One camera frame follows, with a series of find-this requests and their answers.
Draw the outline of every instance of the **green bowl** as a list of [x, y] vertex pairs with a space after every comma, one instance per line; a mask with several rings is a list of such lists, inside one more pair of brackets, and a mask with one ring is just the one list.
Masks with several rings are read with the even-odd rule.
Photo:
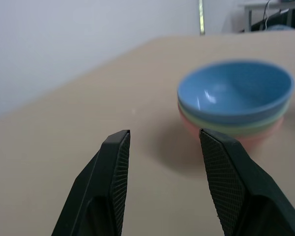
[[181, 105], [180, 102], [178, 102], [178, 108], [181, 110], [181, 112], [186, 116], [186, 118], [192, 122], [194, 125], [201, 127], [201, 128], [207, 128], [207, 129], [213, 129], [218, 132], [227, 134], [229, 136], [245, 136], [245, 135], [251, 135], [255, 133], [259, 133], [270, 126], [272, 126], [284, 113], [287, 111], [289, 107], [289, 102], [286, 103], [286, 105], [275, 115], [261, 120], [259, 122], [254, 122], [246, 125], [221, 125], [216, 123], [211, 123], [205, 120], [202, 120], [198, 117], [195, 117], [194, 115], [188, 113], [184, 107]]

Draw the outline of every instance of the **metal table leg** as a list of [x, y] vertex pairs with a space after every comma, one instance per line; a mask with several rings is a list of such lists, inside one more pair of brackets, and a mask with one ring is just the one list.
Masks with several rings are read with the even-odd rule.
[[245, 32], [251, 31], [251, 10], [245, 7]]
[[292, 27], [293, 10], [290, 9], [287, 13], [287, 26]]

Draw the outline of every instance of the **desk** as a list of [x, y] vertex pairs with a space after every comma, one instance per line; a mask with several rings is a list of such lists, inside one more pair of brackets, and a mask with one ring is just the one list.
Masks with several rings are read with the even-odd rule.
[[[251, 15], [253, 10], [264, 10], [266, 7], [267, 0], [262, 1], [245, 1], [240, 4], [244, 7], [245, 10], [245, 32], [251, 31]], [[291, 26], [292, 24], [292, 10], [295, 9], [295, 1], [291, 2], [281, 2], [280, 0], [273, 0], [269, 5], [270, 9], [289, 9], [287, 17], [287, 25]]]
[[[131, 130], [123, 235], [223, 235], [176, 88], [201, 65], [237, 58], [295, 77], [295, 32], [156, 39], [1, 118], [0, 236], [51, 235], [76, 176], [122, 129]], [[281, 130], [251, 157], [295, 207], [295, 93]]]

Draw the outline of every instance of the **wall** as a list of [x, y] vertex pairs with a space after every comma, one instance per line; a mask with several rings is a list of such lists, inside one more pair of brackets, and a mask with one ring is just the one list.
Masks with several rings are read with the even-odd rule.
[[198, 0], [0, 0], [0, 116], [165, 35], [199, 35]]

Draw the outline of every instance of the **blue bowl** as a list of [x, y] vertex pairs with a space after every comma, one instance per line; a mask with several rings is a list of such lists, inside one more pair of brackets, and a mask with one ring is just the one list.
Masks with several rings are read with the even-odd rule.
[[178, 100], [193, 115], [221, 124], [247, 124], [276, 114], [294, 89], [292, 76], [264, 62], [239, 60], [205, 66], [178, 87]]

